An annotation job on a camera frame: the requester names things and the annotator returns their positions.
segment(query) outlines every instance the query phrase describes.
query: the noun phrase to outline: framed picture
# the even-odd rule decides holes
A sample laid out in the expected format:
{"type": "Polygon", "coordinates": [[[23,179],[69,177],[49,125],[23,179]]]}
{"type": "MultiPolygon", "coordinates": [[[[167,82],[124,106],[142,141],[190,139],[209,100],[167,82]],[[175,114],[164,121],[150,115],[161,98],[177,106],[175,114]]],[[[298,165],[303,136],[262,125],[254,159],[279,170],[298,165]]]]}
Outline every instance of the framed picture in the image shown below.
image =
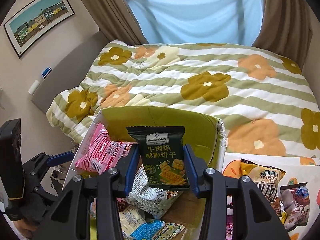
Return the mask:
{"type": "Polygon", "coordinates": [[[4,25],[19,58],[42,35],[74,15],[68,0],[34,0],[4,25]]]}

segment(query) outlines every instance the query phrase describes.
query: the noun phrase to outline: blue curtain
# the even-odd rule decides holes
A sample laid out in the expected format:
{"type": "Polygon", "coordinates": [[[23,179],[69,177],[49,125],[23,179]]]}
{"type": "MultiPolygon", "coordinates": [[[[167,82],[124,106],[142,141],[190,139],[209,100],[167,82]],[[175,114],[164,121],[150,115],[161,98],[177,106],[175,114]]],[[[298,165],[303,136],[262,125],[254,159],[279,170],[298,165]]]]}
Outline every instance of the blue curtain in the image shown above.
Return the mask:
{"type": "Polygon", "coordinates": [[[149,43],[234,43],[251,46],[263,0],[127,0],[149,43]]]}

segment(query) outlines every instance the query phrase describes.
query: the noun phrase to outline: pink snack bag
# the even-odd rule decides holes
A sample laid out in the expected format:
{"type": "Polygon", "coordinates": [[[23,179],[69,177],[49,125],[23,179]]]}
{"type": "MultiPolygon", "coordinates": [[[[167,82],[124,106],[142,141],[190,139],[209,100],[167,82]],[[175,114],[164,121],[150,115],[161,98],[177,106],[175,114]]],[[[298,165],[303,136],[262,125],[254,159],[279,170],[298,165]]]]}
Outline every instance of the pink snack bag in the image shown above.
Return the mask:
{"type": "Polygon", "coordinates": [[[131,145],[128,142],[112,142],[108,131],[102,123],[97,125],[85,156],[75,166],[86,171],[95,171],[101,175],[109,168],[116,166],[118,160],[128,155],[131,145]]]}
{"type": "Polygon", "coordinates": [[[232,215],[227,216],[226,240],[232,240],[233,235],[233,220],[232,215]]]}

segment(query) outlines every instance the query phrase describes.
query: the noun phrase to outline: striped blanket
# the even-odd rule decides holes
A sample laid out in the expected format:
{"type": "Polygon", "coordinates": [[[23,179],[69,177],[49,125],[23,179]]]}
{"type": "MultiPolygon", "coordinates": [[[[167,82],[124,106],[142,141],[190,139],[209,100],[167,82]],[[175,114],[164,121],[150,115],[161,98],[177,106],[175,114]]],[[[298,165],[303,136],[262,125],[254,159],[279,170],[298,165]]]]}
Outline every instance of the striped blanket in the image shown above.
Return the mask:
{"type": "Polygon", "coordinates": [[[80,143],[101,108],[143,105],[222,119],[228,152],[320,157],[320,112],[297,64],[235,44],[112,41],[47,118],[80,143]]]}

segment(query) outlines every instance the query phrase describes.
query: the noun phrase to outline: metal screw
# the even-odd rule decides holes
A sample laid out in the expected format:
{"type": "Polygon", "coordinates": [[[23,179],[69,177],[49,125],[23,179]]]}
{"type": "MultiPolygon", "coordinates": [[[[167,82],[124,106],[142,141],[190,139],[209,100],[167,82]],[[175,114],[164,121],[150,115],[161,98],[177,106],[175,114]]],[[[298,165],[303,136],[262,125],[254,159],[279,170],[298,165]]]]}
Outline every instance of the metal screw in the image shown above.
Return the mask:
{"type": "Polygon", "coordinates": [[[118,170],[117,170],[117,168],[110,168],[110,169],[108,170],[108,172],[109,172],[110,174],[116,174],[116,173],[118,172],[118,170]]]}
{"type": "Polygon", "coordinates": [[[245,176],[242,176],[241,180],[242,180],[243,182],[249,182],[249,181],[250,181],[250,178],[245,175],[245,176]]]}
{"type": "Polygon", "coordinates": [[[208,174],[214,174],[216,171],[215,171],[215,169],[213,169],[213,168],[207,168],[207,169],[205,170],[205,172],[208,173],[208,174]]]}
{"type": "Polygon", "coordinates": [[[82,179],[82,176],[81,176],[81,175],[76,175],[76,176],[73,176],[73,178],[72,178],[72,180],[73,180],[74,182],[81,181],[81,179],[82,179]]]}

